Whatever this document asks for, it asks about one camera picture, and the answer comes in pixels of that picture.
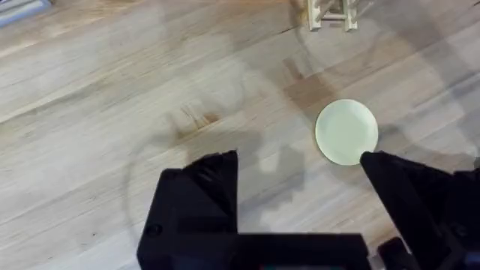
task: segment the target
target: small plate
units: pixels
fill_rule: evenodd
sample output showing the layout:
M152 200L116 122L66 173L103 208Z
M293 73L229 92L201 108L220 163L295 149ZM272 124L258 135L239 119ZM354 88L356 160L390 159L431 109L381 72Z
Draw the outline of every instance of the small plate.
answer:
M364 152L373 152L377 146L377 120L364 104L356 100L336 100L318 115L315 139L330 161L345 166L356 165Z

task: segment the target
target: wooden floor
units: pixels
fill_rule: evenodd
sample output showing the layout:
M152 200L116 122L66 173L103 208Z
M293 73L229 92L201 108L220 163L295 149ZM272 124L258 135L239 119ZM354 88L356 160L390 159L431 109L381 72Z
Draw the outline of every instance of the wooden floor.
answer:
M242 232L396 234L359 166L316 147L318 112L365 103L379 150L471 169L480 6L376 0L310 33L302 3L57 0L0 29L0 269L138 269L161 171L238 149Z

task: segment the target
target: wood grain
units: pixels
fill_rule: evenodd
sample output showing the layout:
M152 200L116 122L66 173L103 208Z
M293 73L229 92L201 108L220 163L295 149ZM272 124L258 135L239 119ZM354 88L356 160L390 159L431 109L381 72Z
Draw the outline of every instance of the wood grain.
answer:
M313 139L338 98L379 150L473 168L480 9L377 1L310 33L287 1L63 1L0 31L0 269L138 269L163 169L238 149L243 232L396 235L362 168Z

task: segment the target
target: black plastic part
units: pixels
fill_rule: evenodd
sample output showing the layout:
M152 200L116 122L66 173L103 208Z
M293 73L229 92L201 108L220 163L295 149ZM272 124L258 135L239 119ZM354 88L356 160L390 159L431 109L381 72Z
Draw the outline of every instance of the black plastic part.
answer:
M419 270L419 265L408 253L402 240L398 237L390 239L378 247L378 254L388 270Z
M443 223L453 176L384 152L361 165L419 267L454 269L465 251Z
M238 234L235 151L163 171L137 258L142 270L370 269L359 234Z

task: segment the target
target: wooden block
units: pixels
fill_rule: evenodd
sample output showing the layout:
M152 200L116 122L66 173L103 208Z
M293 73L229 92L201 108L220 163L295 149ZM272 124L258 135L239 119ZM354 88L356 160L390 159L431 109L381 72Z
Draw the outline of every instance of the wooden block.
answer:
M310 31L318 31L322 28L322 21L316 21L316 18L320 15L320 5L315 5L317 1L318 0L308 0L308 25Z
M357 23L357 4L355 0L343 0L343 11L345 12L345 31L356 30L359 28Z

